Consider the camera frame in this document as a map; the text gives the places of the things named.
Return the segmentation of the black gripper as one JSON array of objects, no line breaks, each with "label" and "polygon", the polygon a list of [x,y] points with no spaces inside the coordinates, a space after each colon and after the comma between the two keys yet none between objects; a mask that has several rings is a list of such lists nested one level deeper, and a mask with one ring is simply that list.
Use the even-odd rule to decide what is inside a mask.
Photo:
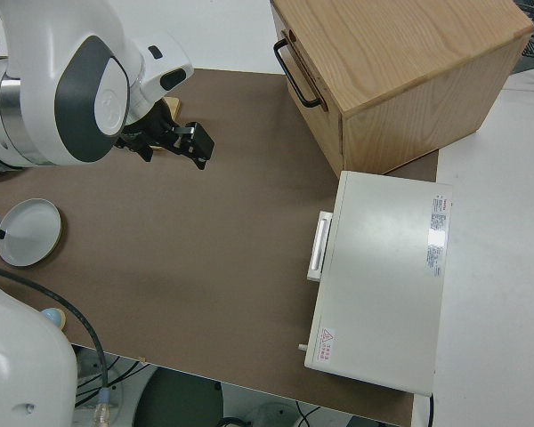
[{"label": "black gripper", "polygon": [[147,163],[153,157],[154,148],[165,149],[191,159],[199,170],[204,170],[212,156],[214,142],[198,122],[179,126],[175,122],[158,120],[126,126],[115,146],[138,154]]}]

